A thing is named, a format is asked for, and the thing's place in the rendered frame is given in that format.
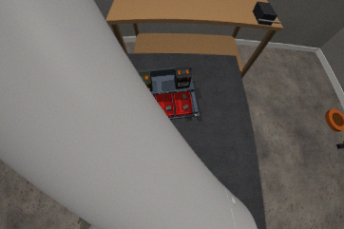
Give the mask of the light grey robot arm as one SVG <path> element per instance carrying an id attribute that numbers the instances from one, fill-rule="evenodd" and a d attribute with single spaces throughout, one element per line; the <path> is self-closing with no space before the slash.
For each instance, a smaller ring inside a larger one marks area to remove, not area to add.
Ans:
<path id="1" fill-rule="evenodd" d="M 88 229 L 258 229 L 94 0 L 0 0 L 0 160 Z"/>

